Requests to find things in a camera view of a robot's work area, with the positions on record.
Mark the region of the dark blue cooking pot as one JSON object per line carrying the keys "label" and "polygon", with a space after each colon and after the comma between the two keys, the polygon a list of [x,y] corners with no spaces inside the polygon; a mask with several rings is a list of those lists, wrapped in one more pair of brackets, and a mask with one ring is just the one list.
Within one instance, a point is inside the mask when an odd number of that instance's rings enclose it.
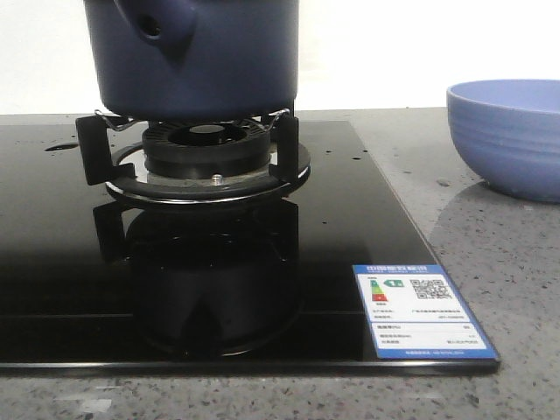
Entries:
{"label": "dark blue cooking pot", "polygon": [[148,121],[219,121],[289,107],[296,1],[87,1],[103,105]]}

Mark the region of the light blue ribbed bowl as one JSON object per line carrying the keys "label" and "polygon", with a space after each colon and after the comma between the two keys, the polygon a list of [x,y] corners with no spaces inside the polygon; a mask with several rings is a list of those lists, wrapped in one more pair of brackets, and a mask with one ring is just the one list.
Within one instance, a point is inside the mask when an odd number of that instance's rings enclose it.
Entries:
{"label": "light blue ribbed bowl", "polygon": [[494,190],[559,201],[559,81],[476,80],[446,91],[451,140]]}

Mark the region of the black metal pot support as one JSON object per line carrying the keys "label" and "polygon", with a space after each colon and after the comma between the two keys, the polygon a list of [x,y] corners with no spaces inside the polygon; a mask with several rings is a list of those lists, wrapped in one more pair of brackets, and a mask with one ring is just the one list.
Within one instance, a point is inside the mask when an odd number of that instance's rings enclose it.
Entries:
{"label": "black metal pot support", "polygon": [[126,130],[133,123],[123,116],[102,112],[80,117],[75,122],[87,183],[105,185],[117,200],[133,207],[195,207],[267,200],[297,190],[311,174],[310,154],[298,139],[299,121],[287,108],[260,119],[149,122],[147,129],[162,123],[233,123],[268,133],[269,162],[256,170],[229,177],[214,174],[211,178],[194,179],[157,175],[145,165],[142,139],[112,150],[109,132]]}

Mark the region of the black round gas burner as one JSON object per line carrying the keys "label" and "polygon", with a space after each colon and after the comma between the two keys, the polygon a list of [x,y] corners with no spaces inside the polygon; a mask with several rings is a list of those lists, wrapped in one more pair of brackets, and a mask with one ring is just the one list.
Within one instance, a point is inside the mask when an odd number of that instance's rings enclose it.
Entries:
{"label": "black round gas burner", "polygon": [[209,179],[256,170],[270,160],[270,135],[233,123],[162,123],[143,132],[145,165],[175,179]]}

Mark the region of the blue white energy label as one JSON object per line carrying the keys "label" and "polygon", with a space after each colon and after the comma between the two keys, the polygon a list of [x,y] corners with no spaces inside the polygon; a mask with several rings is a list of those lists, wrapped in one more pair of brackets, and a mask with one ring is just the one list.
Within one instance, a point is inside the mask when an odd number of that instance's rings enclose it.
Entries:
{"label": "blue white energy label", "polygon": [[378,357],[498,359],[440,265],[354,265],[353,273]]}

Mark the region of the black glass gas cooktop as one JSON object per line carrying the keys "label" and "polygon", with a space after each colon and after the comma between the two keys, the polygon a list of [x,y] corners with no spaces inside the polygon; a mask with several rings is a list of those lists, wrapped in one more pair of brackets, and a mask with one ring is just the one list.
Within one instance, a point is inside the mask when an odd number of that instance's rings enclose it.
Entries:
{"label": "black glass gas cooktop", "polygon": [[366,265],[437,258],[347,122],[302,122],[311,176],[219,213],[140,210],[84,178],[72,122],[1,125],[1,372],[482,375],[483,354],[391,355]]}

